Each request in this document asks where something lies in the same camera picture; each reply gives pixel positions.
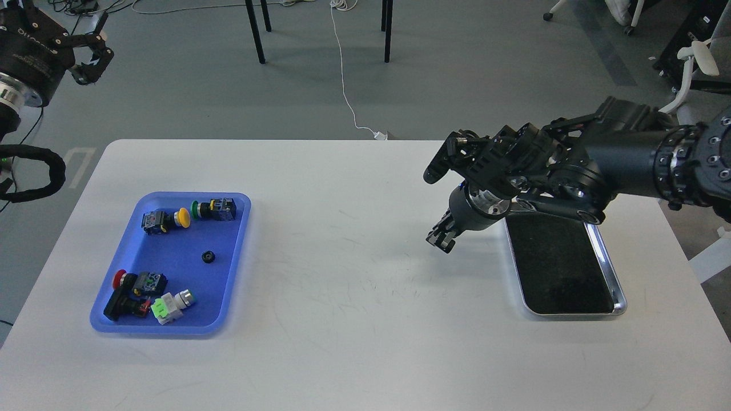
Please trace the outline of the black cylindrical gripper body left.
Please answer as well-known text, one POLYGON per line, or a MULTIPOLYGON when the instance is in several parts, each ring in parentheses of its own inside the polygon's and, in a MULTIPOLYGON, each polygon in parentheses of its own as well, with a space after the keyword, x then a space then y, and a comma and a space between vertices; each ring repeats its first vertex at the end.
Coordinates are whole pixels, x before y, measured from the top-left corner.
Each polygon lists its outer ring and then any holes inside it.
POLYGON ((46 107, 75 65, 73 50, 60 47, 68 32, 35 6, 3 6, 1 26, 2 103, 46 107))

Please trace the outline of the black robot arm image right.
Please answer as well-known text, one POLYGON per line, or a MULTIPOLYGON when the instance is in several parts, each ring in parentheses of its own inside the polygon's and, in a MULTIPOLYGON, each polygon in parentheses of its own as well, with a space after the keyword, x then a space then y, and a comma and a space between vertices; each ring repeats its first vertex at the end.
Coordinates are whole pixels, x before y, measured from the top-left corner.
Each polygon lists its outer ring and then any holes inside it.
POLYGON ((618 195, 663 199, 670 209, 710 207, 729 221, 729 109, 710 122, 677 124, 649 105, 609 96, 593 114, 545 127, 502 127, 494 136, 452 132, 426 167, 438 182, 463 181, 426 237, 451 252, 465 231, 520 211, 601 224, 618 195))

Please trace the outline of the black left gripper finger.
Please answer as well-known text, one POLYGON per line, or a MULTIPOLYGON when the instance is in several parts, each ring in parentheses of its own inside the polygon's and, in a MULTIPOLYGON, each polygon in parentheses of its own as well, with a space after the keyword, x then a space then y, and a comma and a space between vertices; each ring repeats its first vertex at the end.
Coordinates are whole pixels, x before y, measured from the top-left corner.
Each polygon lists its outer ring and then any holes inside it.
POLYGON ((62 67, 71 73, 78 85, 90 85, 99 81, 103 72, 114 57, 112 49, 106 45, 106 37, 102 34, 108 13, 97 19, 94 29, 85 34, 70 35, 64 31, 54 38, 54 49, 62 67), (88 62, 78 63, 75 49, 89 49, 91 56, 88 62))

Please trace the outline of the black cylindrical gripper body right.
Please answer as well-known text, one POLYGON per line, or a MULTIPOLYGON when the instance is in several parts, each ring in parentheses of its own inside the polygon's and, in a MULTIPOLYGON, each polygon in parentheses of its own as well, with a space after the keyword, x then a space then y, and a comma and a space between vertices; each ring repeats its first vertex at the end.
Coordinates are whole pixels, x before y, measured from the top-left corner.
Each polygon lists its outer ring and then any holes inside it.
POLYGON ((457 186, 449 196, 449 231, 483 231, 507 216, 512 208, 510 199, 501 198, 489 190, 472 190, 457 186))

